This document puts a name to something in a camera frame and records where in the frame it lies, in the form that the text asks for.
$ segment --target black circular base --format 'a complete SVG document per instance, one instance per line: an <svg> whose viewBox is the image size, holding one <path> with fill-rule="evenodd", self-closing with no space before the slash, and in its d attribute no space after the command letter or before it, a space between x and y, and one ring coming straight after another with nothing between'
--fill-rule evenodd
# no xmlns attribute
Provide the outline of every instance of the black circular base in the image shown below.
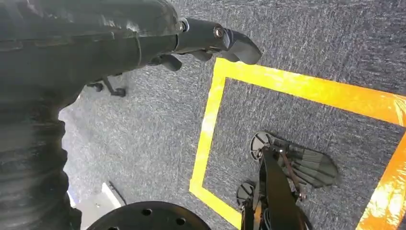
<svg viewBox="0 0 406 230"><path fill-rule="evenodd" d="M254 185L252 182L244 182L237 189L237 204L239 208L242 208L244 201L252 199L254 196Z"/></svg>
<svg viewBox="0 0 406 230"><path fill-rule="evenodd" d="M96 83L94 84L94 88L96 88L96 92L101 92L103 90L103 84Z"/></svg>
<svg viewBox="0 0 406 230"><path fill-rule="evenodd" d="M254 135L249 145L249 152L254 160L259 160L262 157L261 149L266 143L269 144L269 133L260 131Z"/></svg>
<svg viewBox="0 0 406 230"><path fill-rule="evenodd" d="M209 230L186 208L161 201L123 206L94 222L88 230Z"/></svg>

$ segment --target yellow tape square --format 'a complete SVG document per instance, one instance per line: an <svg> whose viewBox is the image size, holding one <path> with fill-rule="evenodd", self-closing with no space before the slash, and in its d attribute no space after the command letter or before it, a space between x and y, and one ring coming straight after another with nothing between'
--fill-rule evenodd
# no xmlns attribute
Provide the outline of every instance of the yellow tape square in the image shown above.
<svg viewBox="0 0 406 230"><path fill-rule="evenodd" d="M226 77L405 127L406 97L257 65L218 58L202 122L189 191L240 229L241 214L203 188ZM357 230L395 230L406 211L406 135L392 155Z"/></svg>

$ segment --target bolt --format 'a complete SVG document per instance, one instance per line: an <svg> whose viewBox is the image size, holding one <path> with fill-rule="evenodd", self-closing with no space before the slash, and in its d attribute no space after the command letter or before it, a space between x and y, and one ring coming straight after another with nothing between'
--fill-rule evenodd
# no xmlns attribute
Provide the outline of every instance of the bolt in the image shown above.
<svg viewBox="0 0 406 230"><path fill-rule="evenodd" d="M184 31L185 28L186 28L186 27L184 26L184 23L183 23L183 22L179 22L179 23L178 23L178 29L179 29L179 30Z"/></svg>
<svg viewBox="0 0 406 230"><path fill-rule="evenodd" d="M216 38L222 38L222 37L224 36L223 28L220 27L220 26L216 26L216 27L214 28L214 36L215 36Z"/></svg>

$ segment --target caster wheel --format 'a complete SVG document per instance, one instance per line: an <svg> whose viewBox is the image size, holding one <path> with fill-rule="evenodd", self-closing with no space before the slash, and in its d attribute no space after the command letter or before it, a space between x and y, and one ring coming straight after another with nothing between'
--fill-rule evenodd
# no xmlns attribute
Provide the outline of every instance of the caster wheel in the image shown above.
<svg viewBox="0 0 406 230"><path fill-rule="evenodd" d="M266 143L270 142L270 134L264 131L260 131L254 135L249 145L249 152L251 157L258 161L262 157L261 149Z"/></svg>
<svg viewBox="0 0 406 230"><path fill-rule="evenodd" d="M94 88L96 89L96 92L101 92L103 90L103 84L96 83L94 84Z"/></svg>
<svg viewBox="0 0 406 230"><path fill-rule="evenodd" d="M112 93L112 96L119 96L119 97L125 97L126 91L123 88L117 88L115 89L115 92Z"/></svg>
<svg viewBox="0 0 406 230"><path fill-rule="evenodd" d="M254 197L254 185L252 182L244 182L237 189L237 204L242 209L244 202Z"/></svg>

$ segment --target chair leg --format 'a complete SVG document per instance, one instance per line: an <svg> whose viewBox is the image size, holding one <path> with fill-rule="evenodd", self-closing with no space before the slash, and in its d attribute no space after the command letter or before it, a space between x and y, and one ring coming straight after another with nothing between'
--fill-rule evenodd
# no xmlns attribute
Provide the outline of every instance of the chair leg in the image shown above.
<svg viewBox="0 0 406 230"><path fill-rule="evenodd" d="M103 77L103 83L106 85L107 89L109 90L109 92L112 96L125 97L125 95L126 95L125 89L117 88L114 90L108 77Z"/></svg>

